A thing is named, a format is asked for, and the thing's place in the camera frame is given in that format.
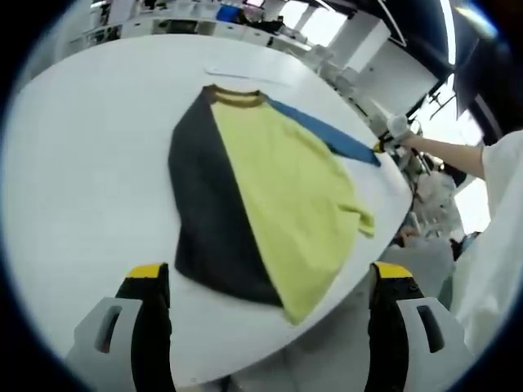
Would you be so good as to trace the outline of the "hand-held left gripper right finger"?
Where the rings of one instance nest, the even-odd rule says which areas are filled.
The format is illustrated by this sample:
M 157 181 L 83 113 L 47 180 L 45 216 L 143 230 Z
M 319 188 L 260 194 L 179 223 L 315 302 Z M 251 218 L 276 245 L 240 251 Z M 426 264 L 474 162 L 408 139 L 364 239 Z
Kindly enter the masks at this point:
M 446 391 L 473 360 L 464 330 L 404 267 L 370 267 L 369 391 Z

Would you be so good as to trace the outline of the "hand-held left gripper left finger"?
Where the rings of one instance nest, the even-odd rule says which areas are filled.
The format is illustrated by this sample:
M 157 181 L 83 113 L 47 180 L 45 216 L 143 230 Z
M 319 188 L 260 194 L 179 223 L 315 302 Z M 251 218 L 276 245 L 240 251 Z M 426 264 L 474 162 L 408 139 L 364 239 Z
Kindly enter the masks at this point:
M 66 356 L 92 391 L 174 391 L 168 264 L 139 265 L 74 329 Z

